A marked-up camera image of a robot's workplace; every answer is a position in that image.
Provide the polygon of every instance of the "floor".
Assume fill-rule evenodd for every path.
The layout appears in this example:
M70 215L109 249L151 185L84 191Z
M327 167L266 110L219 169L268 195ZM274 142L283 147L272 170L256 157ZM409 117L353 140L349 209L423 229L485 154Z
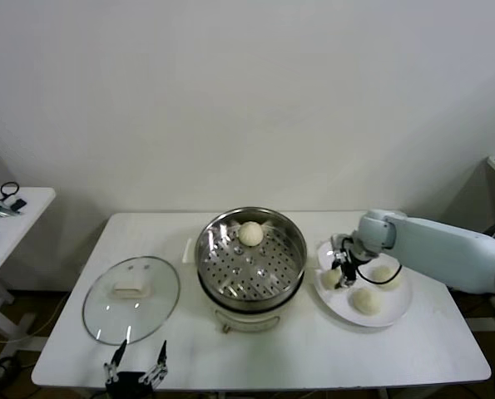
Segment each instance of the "floor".
M32 326L35 331L41 327L52 315L53 311L63 299L61 293L14 293L16 301L11 306L3 306L2 312L11 320L17 322L20 317L26 312L35 312L39 315L37 321ZM465 293L453 293L454 299L460 310L468 317L486 317L494 314L493 308L488 303L486 297L479 295L470 295ZM54 318L42 331L42 335L48 335L52 330L57 318ZM486 358L488 359L495 374L495 332L479 332L475 333L475 337L480 344ZM18 357L22 365L32 365L38 358L38 353L34 352L19 352ZM18 399L28 397L32 392L37 390L37 387L31 382L32 366L22 370L18 379L8 388L2 390L5 397L2 399ZM396 397L399 390L390 389L390 397ZM162 393L157 397L167 399L199 399L197 393ZM245 392L243 395L235 393L237 396L249 396L256 399L376 399L378 396L375 390L358 390L358 391L318 391L318 392ZM67 389L46 389L43 388L36 394L31 396L33 399L77 399L75 392ZM455 385L444 387L435 392L429 397L430 399L487 399L495 398L493 388L493 378L488 381L478 384L466 384L463 386Z

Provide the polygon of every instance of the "steamed bun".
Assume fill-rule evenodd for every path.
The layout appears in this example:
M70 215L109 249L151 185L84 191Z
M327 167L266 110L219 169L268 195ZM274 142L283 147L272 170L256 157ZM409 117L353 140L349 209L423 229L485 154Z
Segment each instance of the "steamed bun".
M389 280L390 278L393 277L393 275L397 273L396 268L390 268L389 266L378 266L373 269L373 272L371 273L371 279L373 281L382 283L383 281ZM380 284L379 287L382 289L396 289L401 282L401 275L400 273L396 278L391 280L387 284Z
M341 277L341 268L334 268L332 270L327 270L321 274L321 283L324 289L335 289L336 284Z
M264 239L264 230L256 222L245 222L240 227L238 238L243 245L255 247Z
M380 312L382 298L379 293L369 288L359 288L352 293L352 302L360 313L372 316Z

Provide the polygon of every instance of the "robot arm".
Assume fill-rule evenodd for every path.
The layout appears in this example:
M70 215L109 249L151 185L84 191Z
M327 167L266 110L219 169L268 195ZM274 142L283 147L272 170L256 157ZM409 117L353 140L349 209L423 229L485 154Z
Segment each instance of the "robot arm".
M495 293L495 239L405 214L371 210L352 236L333 239L346 273L384 253L402 265L468 293Z

